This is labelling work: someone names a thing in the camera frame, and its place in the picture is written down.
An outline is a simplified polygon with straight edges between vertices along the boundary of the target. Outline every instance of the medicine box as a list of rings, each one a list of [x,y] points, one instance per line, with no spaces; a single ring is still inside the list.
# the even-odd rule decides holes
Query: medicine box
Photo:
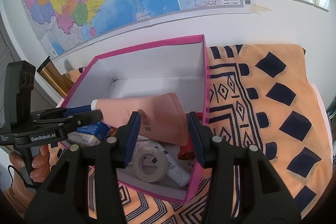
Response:
[[[69,143],[76,143],[82,147],[94,146],[105,140],[110,127],[103,122],[79,127],[75,132],[68,134]]]

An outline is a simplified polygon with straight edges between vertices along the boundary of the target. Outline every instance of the patterned fabric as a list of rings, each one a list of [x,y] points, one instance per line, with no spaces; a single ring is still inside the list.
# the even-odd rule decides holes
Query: patterned fabric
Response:
[[[211,74],[209,127],[233,145],[257,145],[282,177],[305,216],[331,175],[330,146],[315,92],[308,84],[298,45],[235,45],[208,48]],[[51,164],[63,151],[52,149]],[[186,205],[172,204],[120,185],[130,224],[201,222],[211,170]],[[239,212],[239,172],[232,215]],[[94,170],[89,171],[89,212],[96,217]]]

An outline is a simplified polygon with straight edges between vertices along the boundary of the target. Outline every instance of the white tube cap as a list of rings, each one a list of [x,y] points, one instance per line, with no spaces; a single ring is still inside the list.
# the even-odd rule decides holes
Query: white tube cap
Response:
[[[91,110],[96,110],[96,104],[97,104],[98,100],[99,99],[95,99],[95,100],[92,101],[92,103],[91,103]]]

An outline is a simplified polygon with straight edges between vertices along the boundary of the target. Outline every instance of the cable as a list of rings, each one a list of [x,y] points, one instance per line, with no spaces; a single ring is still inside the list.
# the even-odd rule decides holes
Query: cable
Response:
[[[13,176],[12,176],[12,174],[11,174],[10,168],[13,168],[14,171],[16,171],[16,173],[17,173],[17,174],[19,175],[19,177],[22,179],[22,181],[23,181],[23,183],[24,183],[24,185],[25,185],[26,188],[38,189],[38,186],[28,185],[28,184],[26,183],[25,179],[23,178],[21,172],[18,171],[13,165],[8,165],[8,172],[9,172],[9,175],[10,175],[10,177],[11,177],[11,179],[12,179],[12,183],[11,183],[10,186],[12,186],[12,185],[13,185],[13,182],[14,182],[14,179],[13,179]]]

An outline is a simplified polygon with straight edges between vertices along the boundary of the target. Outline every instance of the finger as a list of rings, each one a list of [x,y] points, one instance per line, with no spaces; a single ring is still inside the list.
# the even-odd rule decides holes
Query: finger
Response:
[[[43,156],[48,154],[48,153],[50,154],[48,145],[47,144],[41,145],[40,152]]]
[[[12,163],[12,165],[16,169],[20,169],[22,167],[25,167],[25,162],[23,161],[23,159],[18,154],[11,151],[8,156],[9,156],[9,161]]]
[[[31,166],[33,168],[40,168],[44,165],[49,166],[49,153],[42,155],[41,153],[38,154],[36,157],[33,158],[31,162]]]
[[[43,182],[49,173],[50,168],[49,166],[45,165],[30,172],[30,178],[36,182]]]
[[[45,170],[45,172],[44,172],[43,174],[41,174],[40,177],[35,178],[34,181],[35,181],[35,182],[41,182],[41,183],[44,182],[45,179],[48,177],[49,173],[50,173],[50,169],[47,168],[47,169]]]

